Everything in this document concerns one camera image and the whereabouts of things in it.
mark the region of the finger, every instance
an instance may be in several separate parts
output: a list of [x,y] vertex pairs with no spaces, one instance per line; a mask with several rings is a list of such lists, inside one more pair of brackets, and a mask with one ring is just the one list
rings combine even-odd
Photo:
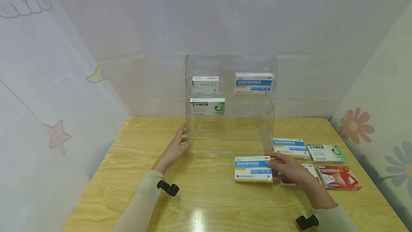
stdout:
[[283,163],[286,161],[287,158],[289,158],[290,156],[287,156],[285,154],[282,153],[274,153],[272,151],[266,151],[265,153],[266,156],[271,156],[272,158],[276,158],[276,159],[280,159]]
[[184,131],[185,127],[186,127],[186,123],[182,124],[182,125],[179,127],[178,131],[176,132],[176,136],[175,136],[175,139],[176,139],[176,140],[179,140],[179,141],[180,141],[180,138],[181,138],[182,135],[183,135],[183,131]]
[[280,175],[274,175],[273,176],[273,181],[280,181],[283,179],[286,179],[287,177],[285,176],[285,174],[280,174]]
[[280,159],[272,159],[272,161],[282,164],[282,161]]
[[186,142],[185,144],[182,144],[182,147],[183,147],[185,150],[189,150],[189,148],[192,147],[192,145],[190,145],[190,142]]
[[276,161],[266,161],[266,166],[270,167],[271,169],[276,169],[276,170],[283,170],[284,164],[281,164]]

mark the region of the flower drawing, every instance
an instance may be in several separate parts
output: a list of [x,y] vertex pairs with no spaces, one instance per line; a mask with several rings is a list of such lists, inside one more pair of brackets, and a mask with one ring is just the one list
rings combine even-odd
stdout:
[[385,160],[393,165],[386,167],[385,170],[394,175],[383,177],[380,180],[391,179],[396,187],[403,185],[407,181],[407,191],[409,197],[412,198],[412,144],[408,141],[403,141],[402,148],[403,152],[398,146],[393,148],[397,160],[389,155],[384,156]]
[[340,130],[342,131],[342,137],[344,139],[351,139],[352,142],[359,144],[361,137],[365,142],[372,142],[372,139],[368,137],[366,134],[373,134],[375,132],[375,128],[366,122],[369,121],[368,112],[361,113],[360,108],[356,108],[355,111],[348,110],[345,118],[341,118],[342,125],[340,126]]

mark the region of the black strap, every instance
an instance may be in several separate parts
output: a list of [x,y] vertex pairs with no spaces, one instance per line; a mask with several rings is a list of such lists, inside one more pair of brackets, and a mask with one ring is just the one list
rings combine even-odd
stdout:
[[315,215],[312,215],[309,218],[300,216],[299,218],[296,219],[296,223],[298,224],[298,226],[300,227],[302,231],[309,229],[309,227],[319,226],[319,221]]
[[163,191],[165,191],[166,193],[168,193],[170,196],[176,196],[176,194],[179,191],[179,186],[172,184],[169,185],[168,183],[166,183],[164,180],[160,180],[157,183],[157,188],[159,189],[163,189]]

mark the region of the orange flower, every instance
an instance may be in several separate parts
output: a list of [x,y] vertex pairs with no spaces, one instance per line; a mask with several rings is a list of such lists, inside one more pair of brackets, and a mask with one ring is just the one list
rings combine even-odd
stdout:
[[355,109],[355,113],[353,113],[353,110],[348,110],[347,115],[345,115],[345,118],[341,118],[341,123],[342,125],[340,126],[340,130],[342,131],[342,137],[344,139],[350,139],[356,143],[359,144],[359,136],[365,141],[365,142],[372,142],[372,139],[368,137],[366,134],[373,134],[375,132],[375,128],[369,124],[365,124],[368,122],[369,118],[368,112],[363,112],[361,113],[360,108]]

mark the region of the beige sleeve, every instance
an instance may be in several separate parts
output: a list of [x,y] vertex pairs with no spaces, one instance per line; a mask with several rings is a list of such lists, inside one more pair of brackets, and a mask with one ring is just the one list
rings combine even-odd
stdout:
[[319,232],[357,232],[355,222],[346,213],[341,205],[329,210],[312,209],[312,213],[319,221]]
[[162,173],[146,172],[136,187],[136,193],[120,216],[113,232],[144,232],[149,225],[153,208],[160,195],[157,183],[164,180]]

